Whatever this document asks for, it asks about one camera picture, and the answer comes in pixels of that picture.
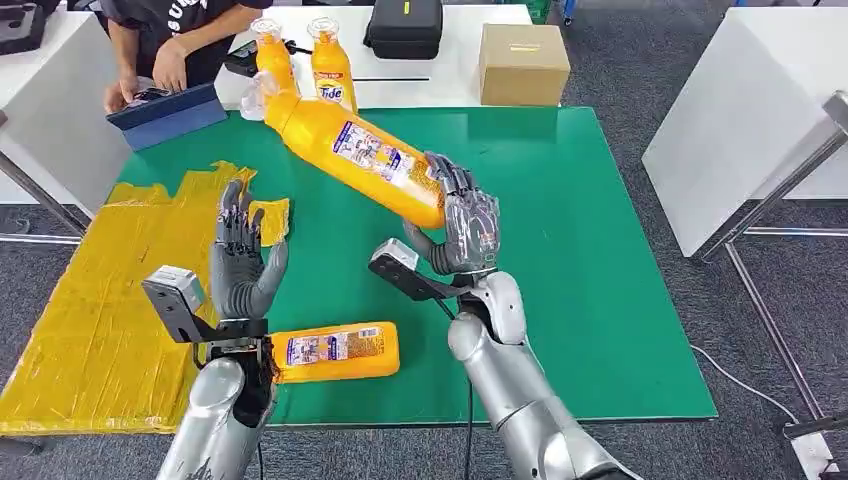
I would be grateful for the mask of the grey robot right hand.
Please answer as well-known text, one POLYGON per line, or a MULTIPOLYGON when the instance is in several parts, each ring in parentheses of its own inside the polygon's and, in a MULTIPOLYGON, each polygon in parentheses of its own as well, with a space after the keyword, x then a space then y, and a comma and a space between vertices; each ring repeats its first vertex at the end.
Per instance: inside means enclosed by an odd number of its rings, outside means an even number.
POLYGON ((499 202, 483 191, 471 172, 444 155, 427 152, 444 200, 445 241, 434 242, 403 221, 411 247, 439 275, 481 273, 496 267, 500 250, 499 202))

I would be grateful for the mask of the person's left hand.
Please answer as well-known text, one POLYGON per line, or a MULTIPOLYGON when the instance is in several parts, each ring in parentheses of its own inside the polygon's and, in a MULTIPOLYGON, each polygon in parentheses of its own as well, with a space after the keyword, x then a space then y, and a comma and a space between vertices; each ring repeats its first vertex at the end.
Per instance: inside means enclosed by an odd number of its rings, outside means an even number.
POLYGON ((152 69, 154 85, 169 92, 181 92, 187 88, 185 60, 187 50, 177 37, 173 37, 158 49, 152 69))

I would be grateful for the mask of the person's right hand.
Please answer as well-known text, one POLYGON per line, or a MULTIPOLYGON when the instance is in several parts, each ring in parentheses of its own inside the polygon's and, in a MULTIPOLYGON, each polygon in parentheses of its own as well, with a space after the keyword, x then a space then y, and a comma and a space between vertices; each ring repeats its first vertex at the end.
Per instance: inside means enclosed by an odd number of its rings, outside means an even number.
POLYGON ((108 86, 104 94, 104 110, 107 114, 119 112, 135 99, 139 92, 139 81, 135 73, 121 73, 118 80, 108 86))

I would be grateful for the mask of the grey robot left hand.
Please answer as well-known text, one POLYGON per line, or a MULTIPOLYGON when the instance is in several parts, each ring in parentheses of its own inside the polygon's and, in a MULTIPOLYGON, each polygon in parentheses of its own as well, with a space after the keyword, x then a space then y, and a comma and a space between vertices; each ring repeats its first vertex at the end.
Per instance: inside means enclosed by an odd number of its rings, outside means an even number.
POLYGON ((210 295, 221 320, 262 319, 269 312, 289 260, 285 240, 261 254, 264 210, 249 213, 244 182, 230 181, 218 204, 215 241, 210 247, 210 295))

